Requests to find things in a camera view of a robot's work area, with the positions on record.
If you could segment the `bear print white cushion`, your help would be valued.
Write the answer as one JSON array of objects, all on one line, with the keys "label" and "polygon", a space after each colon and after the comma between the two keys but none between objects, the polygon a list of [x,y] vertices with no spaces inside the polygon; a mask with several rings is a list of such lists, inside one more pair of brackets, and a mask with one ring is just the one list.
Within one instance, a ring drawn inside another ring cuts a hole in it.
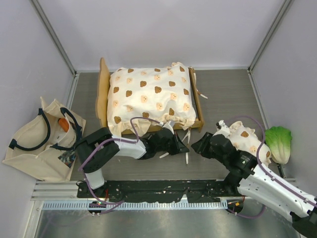
[{"label": "bear print white cushion", "polygon": [[139,139],[175,121],[174,132],[186,131],[197,118],[189,67],[173,63],[165,68],[119,68],[110,73],[107,124],[111,134]]}]

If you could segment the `wooden pet bed frame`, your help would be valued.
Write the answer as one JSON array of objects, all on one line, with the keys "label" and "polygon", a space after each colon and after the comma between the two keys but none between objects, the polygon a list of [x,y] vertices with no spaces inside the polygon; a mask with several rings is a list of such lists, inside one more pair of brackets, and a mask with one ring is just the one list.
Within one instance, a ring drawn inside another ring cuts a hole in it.
[{"label": "wooden pet bed frame", "polygon": [[[197,128],[199,132],[202,131],[205,124],[203,110],[200,102],[200,93],[196,86],[196,75],[195,70],[189,67],[189,76],[191,82],[192,96],[194,97],[197,118],[191,128]],[[101,57],[100,59],[100,70],[98,77],[98,87],[97,87],[97,97],[96,97],[96,117],[99,119],[101,127],[108,127],[107,124],[107,104],[108,104],[108,94],[110,88],[110,70],[106,65],[106,60]]]}]

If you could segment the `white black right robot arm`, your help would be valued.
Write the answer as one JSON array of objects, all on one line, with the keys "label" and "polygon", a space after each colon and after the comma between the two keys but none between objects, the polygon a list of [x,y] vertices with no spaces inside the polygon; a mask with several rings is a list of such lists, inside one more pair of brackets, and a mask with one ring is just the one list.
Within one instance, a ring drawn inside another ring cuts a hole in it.
[{"label": "white black right robot arm", "polygon": [[240,193],[255,199],[290,221],[303,236],[317,236],[315,196],[293,186],[249,152],[237,150],[224,135],[207,132],[192,148],[205,158],[218,160],[229,170],[223,184],[226,194]]}]

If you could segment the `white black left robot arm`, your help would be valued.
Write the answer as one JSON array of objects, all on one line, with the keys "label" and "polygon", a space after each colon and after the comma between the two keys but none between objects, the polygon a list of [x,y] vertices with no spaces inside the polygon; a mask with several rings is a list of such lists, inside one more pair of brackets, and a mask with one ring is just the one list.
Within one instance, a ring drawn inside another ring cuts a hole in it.
[{"label": "white black left robot arm", "polygon": [[188,147],[172,128],[163,126],[148,136],[128,139],[111,134],[103,127],[82,138],[75,144],[75,153],[81,162],[85,181],[79,184],[79,198],[99,198],[106,192],[106,181],[102,167],[113,157],[123,156],[137,160],[153,158],[156,153],[168,155],[188,153]]}]

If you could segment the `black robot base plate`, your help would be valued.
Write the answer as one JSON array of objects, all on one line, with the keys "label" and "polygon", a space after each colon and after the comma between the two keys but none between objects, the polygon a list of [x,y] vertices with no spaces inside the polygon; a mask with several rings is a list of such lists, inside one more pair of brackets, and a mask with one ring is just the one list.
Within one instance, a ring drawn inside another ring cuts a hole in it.
[{"label": "black robot base plate", "polygon": [[109,180],[94,190],[111,203],[172,203],[186,195],[190,203],[219,202],[221,197],[242,197],[237,187],[215,179]]}]

